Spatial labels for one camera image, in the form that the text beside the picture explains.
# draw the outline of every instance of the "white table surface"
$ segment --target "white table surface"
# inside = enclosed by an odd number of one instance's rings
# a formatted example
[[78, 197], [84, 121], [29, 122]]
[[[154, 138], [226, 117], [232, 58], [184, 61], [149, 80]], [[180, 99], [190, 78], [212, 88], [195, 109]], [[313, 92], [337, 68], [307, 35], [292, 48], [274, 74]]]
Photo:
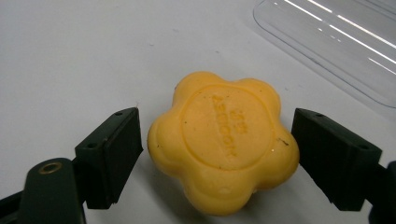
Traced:
[[288, 129], [296, 107], [318, 111], [382, 148], [382, 165], [396, 159], [395, 110], [368, 106], [364, 95], [350, 96], [263, 38], [252, 17], [257, 3], [1, 1], [0, 198], [22, 190], [36, 164], [73, 159], [74, 147], [113, 112], [138, 106], [145, 150], [120, 201], [86, 209], [88, 223], [367, 223], [369, 203], [339, 212], [302, 167], [235, 215], [206, 216], [150, 160], [151, 122], [198, 70], [264, 80], [281, 97]]

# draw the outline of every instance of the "flower-shaped sponge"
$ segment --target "flower-shaped sponge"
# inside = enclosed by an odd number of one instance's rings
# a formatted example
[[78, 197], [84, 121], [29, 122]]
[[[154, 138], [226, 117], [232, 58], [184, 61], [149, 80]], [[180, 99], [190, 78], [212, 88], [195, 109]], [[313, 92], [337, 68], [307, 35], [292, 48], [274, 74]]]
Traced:
[[298, 147], [279, 114], [277, 93], [262, 81], [193, 73], [177, 85], [172, 108], [152, 124], [148, 151], [160, 170], [182, 182], [194, 207], [229, 215], [297, 168]]

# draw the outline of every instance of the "clear plastic container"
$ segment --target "clear plastic container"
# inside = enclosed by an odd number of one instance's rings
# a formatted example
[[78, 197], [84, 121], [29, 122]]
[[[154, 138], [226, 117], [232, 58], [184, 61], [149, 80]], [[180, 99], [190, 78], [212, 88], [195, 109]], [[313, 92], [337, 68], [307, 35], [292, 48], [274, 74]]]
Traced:
[[321, 74], [396, 108], [396, 1], [265, 0], [253, 13]]

